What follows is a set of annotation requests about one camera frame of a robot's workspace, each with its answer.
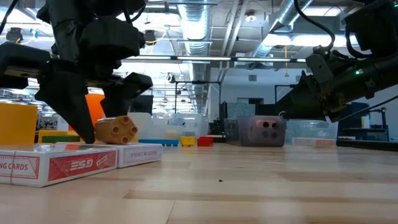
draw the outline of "plastic bin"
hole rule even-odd
[[[172,125],[154,125],[145,132],[145,138],[140,139],[180,139],[182,134],[182,126]]]
[[[296,146],[335,146],[338,122],[288,120],[285,144]]]
[[[202,114],[170,114],[169,125],[182,126],[184,132],[194,132],[195,137],[206,136],[209,120]]]
[[[239,116],[224,120],[225,141],[239,146],[281,147],[285,121],[278,116]]]
[[[128,113],[127,116],[134,122],[138,132],[136,139],[145,139],[148,130],[152,129],[153,122],[149,113]]]

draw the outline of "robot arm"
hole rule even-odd
[[[86,143],[93,143],[87,87],[103,89],[101,105],[107,117],[114,117],[126,115],[131,99],[152,86],[145,75],[113,75],[122,59],[139,55],[145,44],[144,34],[129,18],[145,5],[144,0],[46,0],[37,17],[52,25],[56,56],[9,42],[0,45],[0,87],[23,89],[28,78],[37,78],[35,98],[51,106]],[[115,18],[122,12],[127,22]]]
[[[347,48],[356,58],[315,47],[306,58],[313,75],[302,77],[298,85],[276,104],[287,119],[325,119],[338,121],[345,104],[398,84],[398,23],[393,1],[377,0],[345,18]],[[353,33],[361,50],[349,41]]]

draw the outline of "orange block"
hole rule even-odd
[[[97,122],[97,120],[104,117],[104,111],[101,107],[101,100],[105,98],[104,95],[90,93],[86,95],[86,101],[88,110],[90,111],[91,121],[93,122],[93,126]]]

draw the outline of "wooden table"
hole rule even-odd
[[[169,147],[164,160],[42,189],[0,185],[1,224],[398,223],[398,154]]]

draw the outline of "red block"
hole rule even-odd
[[[199,137],[198,146],[210,147],[213,146],[213,138],[211,137]]]

